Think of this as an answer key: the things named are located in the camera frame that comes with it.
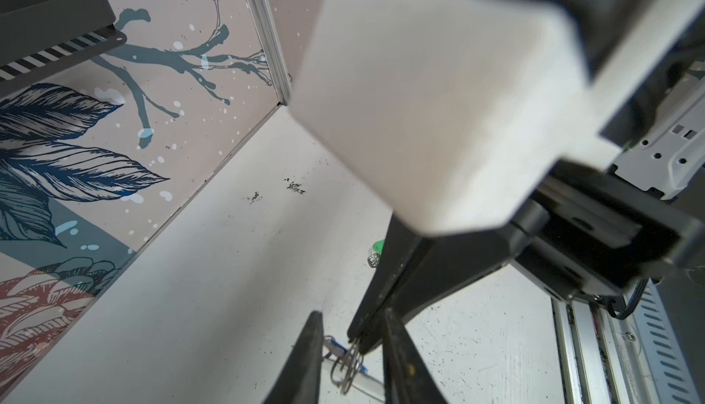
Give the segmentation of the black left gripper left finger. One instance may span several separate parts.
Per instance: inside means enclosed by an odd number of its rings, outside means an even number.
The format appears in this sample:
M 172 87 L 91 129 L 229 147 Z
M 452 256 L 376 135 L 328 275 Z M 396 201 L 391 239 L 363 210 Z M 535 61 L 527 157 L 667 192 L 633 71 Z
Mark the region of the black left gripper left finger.
M 317 404 L 324 341 L 321 312 L 312 312 L 264 403 Z

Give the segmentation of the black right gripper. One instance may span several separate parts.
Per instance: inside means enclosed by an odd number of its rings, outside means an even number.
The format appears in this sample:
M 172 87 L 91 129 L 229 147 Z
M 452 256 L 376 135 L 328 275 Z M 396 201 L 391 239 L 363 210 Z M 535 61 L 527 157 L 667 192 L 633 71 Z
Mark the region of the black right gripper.
M 428 238 L 433 245 L 376 314 L 372 334 L 360 343 L 362 354 L 382 342 L 385 310 L 406 324 L 518 255 L 517 270 L 569 302 L 578 295 L 618 296 L 640 279 L 662 279 L 684 268 L 704 244 L 697 218 L 584 165 L 558 162 L 532 200 L 549 219 L 530 244 L 516 227 Z

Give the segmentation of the key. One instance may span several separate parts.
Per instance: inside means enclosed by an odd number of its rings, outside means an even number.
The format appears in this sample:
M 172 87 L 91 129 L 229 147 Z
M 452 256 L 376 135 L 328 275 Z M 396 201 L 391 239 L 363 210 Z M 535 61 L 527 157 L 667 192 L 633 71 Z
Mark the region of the key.
M 377 268 L 380 262 L 381 255 L 379 253 L 372 253 L 367 257 L 367 263 L 371 268 Z

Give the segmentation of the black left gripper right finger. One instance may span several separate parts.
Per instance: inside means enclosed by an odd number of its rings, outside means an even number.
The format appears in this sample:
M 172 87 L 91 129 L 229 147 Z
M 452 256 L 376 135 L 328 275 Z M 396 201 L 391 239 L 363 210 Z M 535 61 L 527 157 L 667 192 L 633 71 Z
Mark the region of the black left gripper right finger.
M 382 315 L 385 403 L 446 403 L 394 310 Z

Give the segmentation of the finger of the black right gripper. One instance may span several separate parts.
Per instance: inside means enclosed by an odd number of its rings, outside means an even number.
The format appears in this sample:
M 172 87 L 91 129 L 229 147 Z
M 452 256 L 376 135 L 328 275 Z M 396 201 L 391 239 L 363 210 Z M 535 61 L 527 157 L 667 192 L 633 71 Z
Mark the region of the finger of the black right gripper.
M 396 285 L 428 253 L 433 240 L 417 235 L 396 214 L 387 228 L 385 244 L 373 278 L 347 331 L 350 342 L 372 334 L 376 314 L 395 293 Z

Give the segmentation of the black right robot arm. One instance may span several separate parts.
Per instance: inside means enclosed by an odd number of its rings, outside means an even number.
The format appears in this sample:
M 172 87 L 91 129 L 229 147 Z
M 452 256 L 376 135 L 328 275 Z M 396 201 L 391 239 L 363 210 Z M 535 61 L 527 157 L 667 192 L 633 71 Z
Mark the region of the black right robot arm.
M 614 51 L 654 9 L 653 0 L 555 1 L 578 21 L 594 77 L 606 74 Z M 703 222 L 658 195 L 625 181 L 617 165 L 598 172 L 561 160 L 498 229 L 423 237 L 392 219 L 349 339 L 367 354 L 384 343 L 390 313 L 406 323 L 510 263 L 560 301 L 596 296 L 611 309 L 630 283 L 683 266 L 703 241 Z

